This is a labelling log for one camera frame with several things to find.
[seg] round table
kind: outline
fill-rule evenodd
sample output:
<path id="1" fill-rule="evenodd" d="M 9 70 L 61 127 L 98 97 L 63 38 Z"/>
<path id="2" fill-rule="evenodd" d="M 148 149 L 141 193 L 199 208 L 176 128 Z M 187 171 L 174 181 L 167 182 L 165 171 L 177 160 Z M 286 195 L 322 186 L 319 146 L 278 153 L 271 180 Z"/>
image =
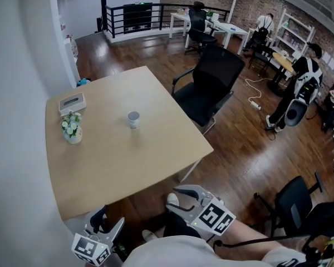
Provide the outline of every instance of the round table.
<path id="1" fill-rule="evenodd" d="M 274 78 L 268 81 L 267 85 L 268 85 L 268 88 L 273 93 L 275 93 L 279 97 L 282 97 L 284 90 L 280 89 L 278 84 L 281 81 L 286 71 L 290 71 L 291 73 L 293 72 L 293 67 L 292 67 L 291 62 L 288 59 L 286 59 L 284 56 L 280 55 L 279 53 L 274 52 L 272 56 L 280 64 L 280 66 Z"/>

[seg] white sleeve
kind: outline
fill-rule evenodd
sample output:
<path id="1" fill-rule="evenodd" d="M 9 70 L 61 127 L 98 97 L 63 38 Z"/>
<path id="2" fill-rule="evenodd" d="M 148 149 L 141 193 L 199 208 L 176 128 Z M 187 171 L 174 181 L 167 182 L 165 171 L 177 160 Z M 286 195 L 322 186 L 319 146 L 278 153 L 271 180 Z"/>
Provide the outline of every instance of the white sleeve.
<path id="1" fill-rule="evenodd" d="M 278 264 L 289 261 L 291 259 L 296 259 L 300 263 L 305 262 L 306 255 L 293 249 L 280 247 L 267 253 L 262 261 L 270 264 L 273 267 L 277 267 Z"/>

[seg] wooden floor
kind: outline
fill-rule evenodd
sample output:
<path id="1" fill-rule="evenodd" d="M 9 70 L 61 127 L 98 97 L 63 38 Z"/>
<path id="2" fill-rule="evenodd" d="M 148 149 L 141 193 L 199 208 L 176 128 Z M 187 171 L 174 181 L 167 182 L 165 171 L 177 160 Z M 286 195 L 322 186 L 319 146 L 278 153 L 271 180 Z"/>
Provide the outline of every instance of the wooden floor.
<path id="1" fill-rule="evenodd" d="M 77 40 L 79 56 L 78 70 L 81 77 L 96 80 L 114 73 L 139 66 L 148 66 L 167 89 L 171 89 L 173 77 L 194 67 L 198 55 L 184 55 L 185 39 L 175 34 L 168 36 L 139 38 L 117 44 L 108 44 L 102 33 Z M 236 53 L 240 40 L 233 38 L 229 50 Z M 226 207 L 239 220 L 253 224 L 267 215 L 267 211 L 253 199 L 255 192 L 261 193 L 270 203 L 275 194 L 294 177 L 301 175 L 310 187 L 315 183 L 314 172 L 318 171 L 326 191 L 313 193 L 313 203 L 334 200 L 334 173 L 331 133 L 320 130 L 320 118 L 303 120 L 296 127 L 286 127 L 276 135 L 264 130 L 265 116 L 271 114 L 280 98 L 267 87 L 266 81 L 254 83 L 262 91 L 256 99 L 262 109 L 252 107 L 248 98 L 258 92 L 247 86 L 245 79 L 259 80 L 257 70 L 245 69 L 236 81 L 235 94 L 216 115 L 216 125 L 206 134 L 206 139 L 215 149 L 202 159 L 185 184 L 198 184 L 224 200 Z M 269 70 L 270 78 L 274 75 Z M 190 82 L 188 77 L 179 86 Z M 312 116 L 315 107 L 307 112 Z M 141 244 L 142 229 L 156 230 L 163 224 L 165 198 L 178 185 L 176 177 L 170 177 L 137 194 L 109 206 L 113 218 L 124 216 L 126 225 L 122 237 L 128 248 Z M 190 207 L 187 197 L 179 197 L 181 206 Z M 287 246 L 301 247 L 299 240 L 288 241 Z M 247 258 L 241 249 L 218 250 L 225 259 Z"/>

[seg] white shirt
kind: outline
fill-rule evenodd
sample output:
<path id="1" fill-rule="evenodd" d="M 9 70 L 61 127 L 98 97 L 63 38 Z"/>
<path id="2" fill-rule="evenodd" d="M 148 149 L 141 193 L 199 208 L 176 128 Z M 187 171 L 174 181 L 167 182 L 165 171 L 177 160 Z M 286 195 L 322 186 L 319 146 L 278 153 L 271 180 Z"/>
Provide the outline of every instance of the white shirt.
<path id="1" fill-rule="evenodd" d="M 268 32 L 273 31 L 274 24 L 272 18 L 269 15 L 258 17 L 257 23 L 258 26 L 256 28 L 256 31 L 258 31 L 262 27 L 265 27 L 268 30 Z"/>
<path id="2" fill-rule="evenodd" d="M 304 262 L 306 256 L 280 247 L 270 251 L 262 261 L 223 260 L 205 240 L 179 235 L 154 239 L 139 246 L 122 267 L 277 267 L 291 259 Z"/>

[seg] paper cup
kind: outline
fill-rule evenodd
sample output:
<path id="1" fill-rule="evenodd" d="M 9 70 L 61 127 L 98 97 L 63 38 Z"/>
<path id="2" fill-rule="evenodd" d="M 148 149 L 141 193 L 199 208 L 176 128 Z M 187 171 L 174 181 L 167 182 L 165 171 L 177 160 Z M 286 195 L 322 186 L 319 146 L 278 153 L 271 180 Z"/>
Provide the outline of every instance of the paper cup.
<path id="1" fill-rule="evenodd" d="M 136 111 L 130 112 L 127 114 L 127 120 L 131 129 L 136 129 L 140 125 L 140 114 Z"/>

